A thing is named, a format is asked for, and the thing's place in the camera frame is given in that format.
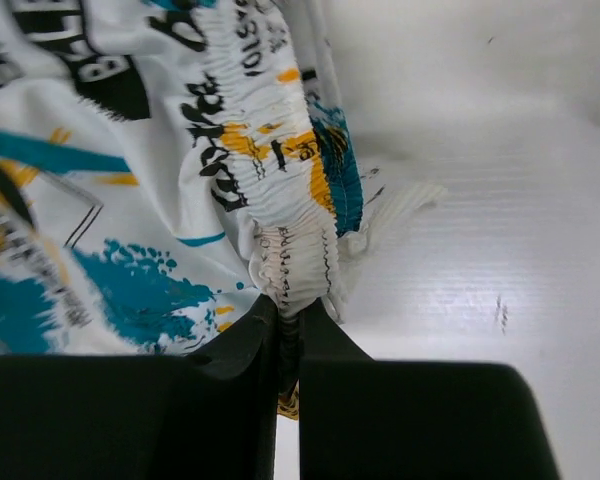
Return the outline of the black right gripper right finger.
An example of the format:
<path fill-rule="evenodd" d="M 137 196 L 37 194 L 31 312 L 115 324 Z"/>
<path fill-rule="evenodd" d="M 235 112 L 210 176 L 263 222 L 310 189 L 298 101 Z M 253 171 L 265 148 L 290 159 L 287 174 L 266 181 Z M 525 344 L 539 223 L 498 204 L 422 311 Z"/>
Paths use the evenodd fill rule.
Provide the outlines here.
<path fill-rule="evenodd" d="M 367 355 L 320 302 L 299 316 L 304 479 L 556 479 L 534 395 L 511 366 Z"/>

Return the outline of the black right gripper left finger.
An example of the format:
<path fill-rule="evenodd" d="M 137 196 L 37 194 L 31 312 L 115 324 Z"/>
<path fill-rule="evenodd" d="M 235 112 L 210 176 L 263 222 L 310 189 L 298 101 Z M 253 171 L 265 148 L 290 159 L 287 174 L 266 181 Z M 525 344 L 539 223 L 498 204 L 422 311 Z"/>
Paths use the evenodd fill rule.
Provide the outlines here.
<path fill-rule="evenodd" d="M 185 356 L 0 356 L 0 479 L 269 479 L 277 309 Z"/>

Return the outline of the white teal yellow printed shorts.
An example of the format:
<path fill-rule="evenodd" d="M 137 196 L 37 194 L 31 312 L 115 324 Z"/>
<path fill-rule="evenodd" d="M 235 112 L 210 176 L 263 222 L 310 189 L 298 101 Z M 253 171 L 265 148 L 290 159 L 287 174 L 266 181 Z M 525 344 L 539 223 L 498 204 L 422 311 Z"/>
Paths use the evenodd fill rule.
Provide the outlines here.
<path fill-rule="evenodd" d="M 297 419 L 300 315 L 441 195 L 359 171 L 316 1 L 0 1 L 0 354 L 190 354 L 265 296 Z"/>

